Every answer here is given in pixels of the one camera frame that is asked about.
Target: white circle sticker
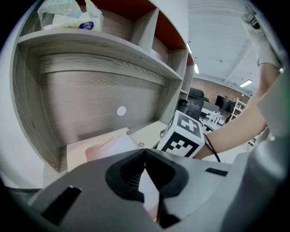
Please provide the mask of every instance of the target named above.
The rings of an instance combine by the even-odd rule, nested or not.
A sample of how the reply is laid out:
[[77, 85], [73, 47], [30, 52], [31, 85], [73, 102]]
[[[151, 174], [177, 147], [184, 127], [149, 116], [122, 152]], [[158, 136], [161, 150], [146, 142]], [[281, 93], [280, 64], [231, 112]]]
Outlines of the white circle sticker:
[[117, 110], [117, 115], [123, 116], [124, 114], [126, 114], [126, 107], [120, 106]]

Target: blue label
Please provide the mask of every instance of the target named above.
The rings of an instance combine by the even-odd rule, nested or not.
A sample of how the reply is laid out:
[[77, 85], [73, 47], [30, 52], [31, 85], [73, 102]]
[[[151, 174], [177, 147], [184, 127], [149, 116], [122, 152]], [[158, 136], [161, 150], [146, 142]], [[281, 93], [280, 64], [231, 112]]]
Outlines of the blue label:
[[94, 27], [94, 22], [86, 22], [86, 23], [80, 24], [80, 29], [92, 30], [93, 27]]

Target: television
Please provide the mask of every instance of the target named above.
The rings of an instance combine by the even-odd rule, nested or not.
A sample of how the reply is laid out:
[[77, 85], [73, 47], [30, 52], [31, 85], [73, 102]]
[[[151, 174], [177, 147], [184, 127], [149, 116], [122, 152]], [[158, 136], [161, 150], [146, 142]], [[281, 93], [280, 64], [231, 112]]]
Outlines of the television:
[[235, 107], [235, 102], [218, 95], [215, 105], [220, 107], [222, 110], [231, 113]]

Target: black cable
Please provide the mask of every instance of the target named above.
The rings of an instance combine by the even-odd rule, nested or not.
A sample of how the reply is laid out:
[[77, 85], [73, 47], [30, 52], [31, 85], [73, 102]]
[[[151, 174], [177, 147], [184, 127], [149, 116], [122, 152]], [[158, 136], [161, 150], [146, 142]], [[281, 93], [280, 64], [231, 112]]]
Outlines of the black cable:
[[210, 142], [210, 140], [208, 139], [208, 137], [205, 135], [205, 134], [203, 134], [206, 138], [207, 138], [207, 140], [208, 140], [208, 143], [209, 143], [209, 145], [211, 146], [211, 147], [209, 147], [209, 145], [205, 142], [205, 145], [213, 152], [213, 154], [214, 154], [214, 156], [217, 158], [217, 161], [218, 162], [221, 162], [221, 160], [219, 159], [219, 156], [217, 155], [217, 153], [216, 153], [216, 151], [215, 151], [215, 149], [213, 148], [213, 145], [212, 145], [212, 143]]

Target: white cube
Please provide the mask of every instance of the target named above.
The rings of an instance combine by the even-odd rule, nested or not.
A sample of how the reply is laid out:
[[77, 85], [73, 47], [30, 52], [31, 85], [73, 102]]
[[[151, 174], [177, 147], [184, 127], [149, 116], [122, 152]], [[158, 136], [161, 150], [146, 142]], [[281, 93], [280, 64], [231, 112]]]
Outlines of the white cube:
[[198, 121], [176, 111], [165, 128], [157, 150], [192, 158], [204, 146], [204, 136]]

